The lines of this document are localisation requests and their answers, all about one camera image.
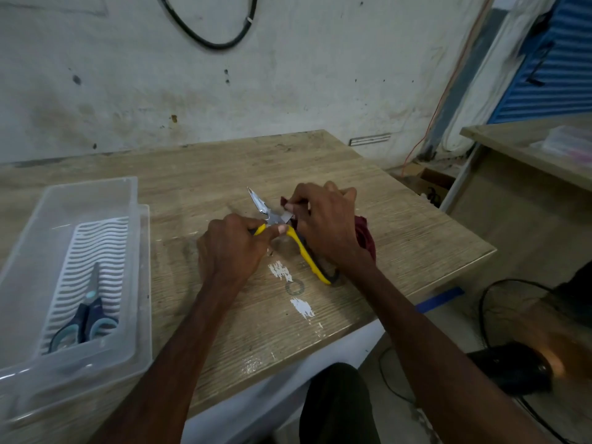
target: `hand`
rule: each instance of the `hand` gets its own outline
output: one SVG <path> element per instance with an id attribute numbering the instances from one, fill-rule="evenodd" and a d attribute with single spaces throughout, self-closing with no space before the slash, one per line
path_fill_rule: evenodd
<path id="1" fill-rule="evenodd" d="M 343 269 L 361 249 L 355 229 L 356 189 L 300 183 L 284 206 L 298 219 L 298 232 L 317 254 Z"/>
<path id="2" fill-rule="evenodd" d="M 285 224 L 275 224 L 253 237 L 249 229 L 265 223 L 237 214 L 212 220 L 208 230 L 197 239 L 199 274 L 203 284 L 219 280 L 231 284 L 236 293 L 255 272 L 271 240 L 285 233 Z"/>

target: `dark pants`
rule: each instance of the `dark pants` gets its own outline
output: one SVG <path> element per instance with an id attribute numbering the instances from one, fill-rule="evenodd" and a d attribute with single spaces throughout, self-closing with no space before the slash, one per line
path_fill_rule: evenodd
<path id="1" fill-rule="evenodd" d="M 370 395 L 356 368 L 335 363 L 314 376 L 299 434 L 300 444 L 380 444 Z"/>

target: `black and yellow handle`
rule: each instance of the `black and yellow handle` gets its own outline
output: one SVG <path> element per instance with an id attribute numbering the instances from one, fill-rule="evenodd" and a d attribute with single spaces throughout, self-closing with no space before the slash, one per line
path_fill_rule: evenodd
<path id="1" fill-rule="evenodd" d="M 257 236 L 261 232 L 263 232 L 266 227 L 267 227 L 267 224 L 262 224 L 257 229 L 250 229 L 249 232 L 251 232 L 251 234 L 253 234 L 253 236 Z M 339 270 L 336 269 L 335 274 L 333 274 L 332 276 L 328 275 L 325 272 L 325 270 L 317 262 L 317 258 L 315 257 L 315 254 L 306 245 L 306 240 L 290 224 L 288 224 L 288 231 L 286 232 L 286 235 L 288 237 L 292 238 L 296 242 L 296 244 L 298 245 L 298 248 L 300 249 L 300 255 L 302 256 L 304 261 L 306 261 L 306 263 L 308 263 L 308 266 L 310 266 L 310 269 L 321 280 L 322 283 L 326 283 L 327 285 L 330 285 L 330 284 L 335 283 L 337 281 L 337 279 L 339 278 Z"/>

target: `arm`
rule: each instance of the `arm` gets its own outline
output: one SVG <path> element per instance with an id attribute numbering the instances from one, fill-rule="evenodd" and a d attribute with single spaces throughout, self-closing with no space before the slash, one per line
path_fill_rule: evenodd
<path id="1" fill-rule="evenodd" d="M 445 443 L 544 443 L 536 425 L 382 274 L 355 240 L 352 189 L 300 184 L 286 208 L 313 251 L 333 261 L 384 325 L 418 403 Z M 310 214 L 305 202 L 311 205 Z"/>
<path id="2" fill-rule="evenodd" d="M 203 285 L 189 314 L 138 384 L 101 425 L 92 443 L 177 443 L 205 359 L 226 312 L 285 226 L 252 237 L 262 220 L 214 220 L 198 239 Z"/>

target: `red cable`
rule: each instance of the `red cable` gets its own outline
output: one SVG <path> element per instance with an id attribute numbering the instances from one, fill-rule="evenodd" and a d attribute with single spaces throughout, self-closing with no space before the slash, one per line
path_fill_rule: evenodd
<path id="1" fill-rule="evenodd" d="M 407 160 L 413 154 L 413 151 L 415 151 L 415 148 L 417 148 L 419 146 L 419 143 L 421 143 L 422 141 L 424 141 L 426 139 L 427 134 L 429 133 L 430 128 L 432 127 L 432 122 L 434 121 L 434 118 L 436 118 L 436 114 L 438 112 L 438 109 L 440 108 L 440 104 L 442 103 L 442 100 L 444 100 L 444 95 L 446 95 L 446 92 L 448 91 L 448 87 L 450 86 L 450 84 L 454 80 L 456 72 L 458 71 L 458 69 L 461 66 L 461 63 L 465 57 L 465 53 L 467 52 L 467 48 L 469 46 L 471 36 L 473 35 L 475 28 L 477 28 L 479 20 L 481 19 L 482 15 L 484 14 L 485 9 L 487 9 L 489 6 L 490 6 L 490 0 L 485 0 L 485 2 L 483 3 L 483 7 L 481 8 L 481 12 L 477 16 L 475 23 L 473 23 L 473 26 L 472 26 L 471 30 L 469 31 L 469 36 L 462 48 L 461 56 L 458 58 L 458 60 L 456 62 L 456 66 L 454 67 L 454 71 L 452 72 L 452 75 L 450 76 L 450 79 L 448 80 L 448 84 L 446 84 L 446 87 L 444 88 L 444 92 L 442 92 L 442 96 L 440 96 L 440 100 L 438 101 L 438 104 L 436 105 L 436 110 L 434 111 L 434 114 L 432 115 L 432 118 L 430 119 L 430 122 L 427 125 L 427 129 L 425 130 L 425 134 L 423 134 L 423 137 L 421 139 L 419 139 L 419 141 L 417 143 L 415 143 L 413 148 L 411 148 L 411 151 L 409 151 L 409 154 L 405 157 L 405 161 L 403 162 L 403 167 L 401 168 L 401 177 L 403 177 L 405 175 L 405 166 L 407 166 Z"/>

